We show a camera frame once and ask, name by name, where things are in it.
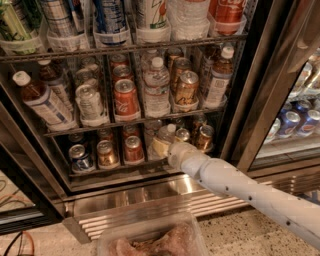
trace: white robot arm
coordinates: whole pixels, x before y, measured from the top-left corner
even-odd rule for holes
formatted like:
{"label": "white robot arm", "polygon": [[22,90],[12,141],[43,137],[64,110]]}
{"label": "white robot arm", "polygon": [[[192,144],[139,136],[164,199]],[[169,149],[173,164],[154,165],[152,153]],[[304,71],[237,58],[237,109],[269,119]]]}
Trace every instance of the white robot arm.
{"label": "white robot arm", "polygon": [[209,191],[232,195],[246,201],[320,250],[320,206],[270,186],[258,184],[231,164],[210,158],[188,143],[171,144],[168,162]]}

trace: can label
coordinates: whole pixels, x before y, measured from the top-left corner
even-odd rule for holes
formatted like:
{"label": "can label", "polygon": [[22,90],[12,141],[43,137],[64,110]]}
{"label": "can label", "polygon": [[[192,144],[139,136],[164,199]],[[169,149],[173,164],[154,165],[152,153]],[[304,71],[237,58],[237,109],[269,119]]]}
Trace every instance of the can label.
{"label": "can label", "polygon": [[157,29],[166,25],[166,0],[138,0],[136,8],[138,28]]}

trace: floor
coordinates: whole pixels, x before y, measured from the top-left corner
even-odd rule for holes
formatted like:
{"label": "floor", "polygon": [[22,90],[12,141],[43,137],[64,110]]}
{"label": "floor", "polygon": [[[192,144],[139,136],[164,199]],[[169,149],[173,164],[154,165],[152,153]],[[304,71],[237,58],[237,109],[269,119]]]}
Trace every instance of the floor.
{"label": "floor", "polygon": [[[198,218],[210,256],[320,256],[320,251],[251,207]],[[62,224],[29,231],[37,256],[96,256],[97,241],[81,245]],[[0,255],[16,234],[0,236]]]}

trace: bottle cap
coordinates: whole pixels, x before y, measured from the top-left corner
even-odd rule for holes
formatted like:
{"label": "bottle cap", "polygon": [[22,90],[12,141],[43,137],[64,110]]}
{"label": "bottle cap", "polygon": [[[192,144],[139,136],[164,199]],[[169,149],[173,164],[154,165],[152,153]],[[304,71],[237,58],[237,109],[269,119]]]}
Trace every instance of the bottle cap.
{"label": "bottle cap", "polygon": [[161,57],[154,57],[152,59],[152,66],[155,68],[161,68],[163,66],[163,59]]}
{"label": "bottle cap", "polygon": [[39,63],[41,66],[48,65],[50,62],[51,62],[51,60],[39,60],[39,61],[38,61],[38,63]]}
{"label": "bottle cap", "polygon": [[221,52],[221,57],[225,59],[231,59],[234,54],[234,48],[232,45],[228,45],[223,47],[222,52]]}
{"label": "bottle cap", "polygon": [[176,132],[176,125],[175,125],[175,124],[168,124],[167,130],[168,130],[168,132],[170,132],[170,133]]}
{"label": "bottle cap", "polygon": [[25,71],[15,73],[12,79],[19,86],[25,86],[31,81],[31,77]]}

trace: plastic bottle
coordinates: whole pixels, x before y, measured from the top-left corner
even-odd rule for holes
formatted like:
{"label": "plastic bottle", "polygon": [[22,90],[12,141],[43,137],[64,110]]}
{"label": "plastic bottle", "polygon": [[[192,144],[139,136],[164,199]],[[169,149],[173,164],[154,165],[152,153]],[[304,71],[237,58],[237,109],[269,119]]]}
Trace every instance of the plastic bottle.
{"label": "plastic bottle", "polygon": [[150,69],[144,73],[144,100],[146,114],[150,117],[161,117],[170,112],[169,104],[169,71],[163,59],[152,59]]}
{"label": "plastic bottle", "polygon": [[63,70],[51,60],[40,60],[39,78],[57,94],[66,107],[73,111],[68,81],[65,80]]}
{"label": "plastic bottle", "polygon": [[68,124],[73,121],[71,111],[42,81],[32,81],[24,71],[13,75],[15,83],[22,87],[23,102],[49,125]]}

